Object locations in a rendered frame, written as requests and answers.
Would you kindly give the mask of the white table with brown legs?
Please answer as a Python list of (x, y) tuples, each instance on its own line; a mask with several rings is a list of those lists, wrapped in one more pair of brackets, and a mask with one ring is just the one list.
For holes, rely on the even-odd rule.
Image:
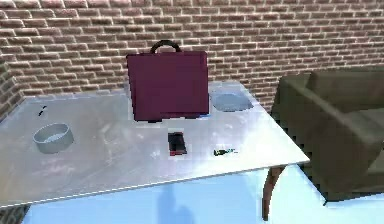
[[(211, 96), (221, 93), (244, 95), (253, 107), (218, 111)], [(242, 84), (212, 82), (209, 96), (208, 116), (159, 123), (134, 121), (122, 91), (26, 99), (0, 122), (0, 208), (308, 162)], [(67, 124), (74, 142), (44, 154), (33, 135), (52, 123)], [(170, 155), (173, 132), (183, 133), (186, 154)], [(238, 153), (214, 156), (218, 149)]]

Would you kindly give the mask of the olive green sofa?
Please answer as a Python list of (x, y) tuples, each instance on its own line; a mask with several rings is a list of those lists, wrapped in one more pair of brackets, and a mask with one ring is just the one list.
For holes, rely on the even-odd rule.
[(325, 200), (384, 193), (384, 66), (282, 77), (271, 115)]

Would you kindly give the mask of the small black and green object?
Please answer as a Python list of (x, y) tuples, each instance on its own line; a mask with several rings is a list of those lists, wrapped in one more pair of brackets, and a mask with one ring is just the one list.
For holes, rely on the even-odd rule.
[(238, 152), (235, 149), (218, 149), (213, 151), (214, 156), (221, 156), (229, 153), (238, 153)]

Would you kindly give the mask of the pale grey bowl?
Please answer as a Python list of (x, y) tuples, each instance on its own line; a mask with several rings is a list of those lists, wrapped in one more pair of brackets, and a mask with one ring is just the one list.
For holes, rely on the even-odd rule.
[(74, 142), (74, 137), (67, 124), (52, 123), (36, 131), (33, 141), (41, 153), (55, 154), (67, 149)]

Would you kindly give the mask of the black and red phone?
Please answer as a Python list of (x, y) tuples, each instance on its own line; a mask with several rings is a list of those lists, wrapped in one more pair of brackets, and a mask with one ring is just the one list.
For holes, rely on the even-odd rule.
[(168, 134), (168, 145), (171, 156), (183, 155), (187, 153), (184, 136), (182, 132)]

